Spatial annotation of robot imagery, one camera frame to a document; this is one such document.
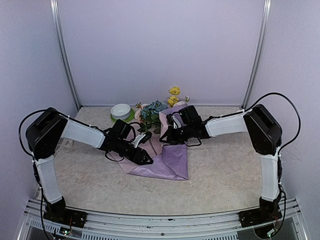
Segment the purple wrapping paper sheet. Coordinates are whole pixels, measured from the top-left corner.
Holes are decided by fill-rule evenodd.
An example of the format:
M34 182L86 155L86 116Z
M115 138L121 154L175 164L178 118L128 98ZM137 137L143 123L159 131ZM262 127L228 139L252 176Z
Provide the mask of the purple wrapping paper sheet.
M119 166L126 174L172 181L186 181L189 178L187 146L184 144L165 145L160 142L160 137L169 126L166 115L181 110L185 106L185 104L178 105L159 113L160 134L153 133L150 140L140 145L151 156L153 163L137 165L124 159Z

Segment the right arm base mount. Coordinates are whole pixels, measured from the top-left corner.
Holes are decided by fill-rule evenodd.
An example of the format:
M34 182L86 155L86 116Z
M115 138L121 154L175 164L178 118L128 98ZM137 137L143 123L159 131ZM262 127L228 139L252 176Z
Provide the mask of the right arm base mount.
M251 227L274 221L282 218L280 210L276 210L270 213L260 208L254 208L249 210L240 211L239 220L242 228Z

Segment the yellow fake flower stem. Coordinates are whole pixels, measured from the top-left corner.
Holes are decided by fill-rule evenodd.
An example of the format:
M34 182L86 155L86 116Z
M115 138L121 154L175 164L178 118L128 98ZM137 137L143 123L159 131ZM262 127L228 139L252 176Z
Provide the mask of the yellow fake flower stem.
M170 96L167 99L168 105L172 108L175 104L179 102L178 95L181 93L181 90L178 86L173 86L168 90Z

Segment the blue fake flower bunch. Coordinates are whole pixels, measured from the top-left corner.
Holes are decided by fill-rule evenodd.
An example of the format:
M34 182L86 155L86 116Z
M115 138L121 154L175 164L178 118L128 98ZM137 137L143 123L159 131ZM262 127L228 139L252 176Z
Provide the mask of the blue fake flower bunch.
M161 131L161 121L159 117L159 113L164 111L168 108L168 106L159 100L153 101L152 103L148 104L146 107L147 112L147 132L153 131L155 134L160 134Z

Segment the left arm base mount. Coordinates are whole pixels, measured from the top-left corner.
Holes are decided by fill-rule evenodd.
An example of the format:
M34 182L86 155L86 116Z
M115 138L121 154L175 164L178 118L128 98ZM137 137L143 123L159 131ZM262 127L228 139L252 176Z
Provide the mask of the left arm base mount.
M62 211L46 210L43 214L45 220L62 225L83 229L87 220L87 213L84 211L65 208Z

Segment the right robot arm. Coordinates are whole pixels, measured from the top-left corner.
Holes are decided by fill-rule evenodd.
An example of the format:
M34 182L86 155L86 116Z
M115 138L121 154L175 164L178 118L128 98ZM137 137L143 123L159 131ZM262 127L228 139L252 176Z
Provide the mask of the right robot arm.
M167 114L166 119L168 127L159 140L169 145L182 145L192 138L201 145L203 139L248 133L262 167L262 192L255 216L260 222L266 222L279 213L279 202L284 195L281 151L295 138L282 143L282 127L263 104L256 101L247 109L210 116L206 120L201 118L193 105L188 105Z

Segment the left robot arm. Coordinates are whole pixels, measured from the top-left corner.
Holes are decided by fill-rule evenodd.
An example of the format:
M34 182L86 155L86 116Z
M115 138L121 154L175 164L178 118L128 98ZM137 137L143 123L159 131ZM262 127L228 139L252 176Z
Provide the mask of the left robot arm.
M118 119L110 128L97 126L71 118L53 107L34 111L25 119L38 115L25 131L27 146L22 150L32 158L35 179L46 202L47 213L63 223L70 218L65 199L59 189L54 159L56 149L64 139L88 145L103 151L114 152L121 160L144 166L153 164L153 159L140 144L151 137L149 133L136 134L133 124Z

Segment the pink fake rose bunch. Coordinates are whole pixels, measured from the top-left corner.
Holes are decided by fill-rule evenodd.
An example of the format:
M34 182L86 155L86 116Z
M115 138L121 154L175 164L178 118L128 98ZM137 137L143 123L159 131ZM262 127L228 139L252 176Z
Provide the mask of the pink fake rose bunch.
M137 103L136 104L136 112L134 114L134 118L138 121L138 124L141 128L142 132L147 132L148 131L148 126L147 126L147 103Z

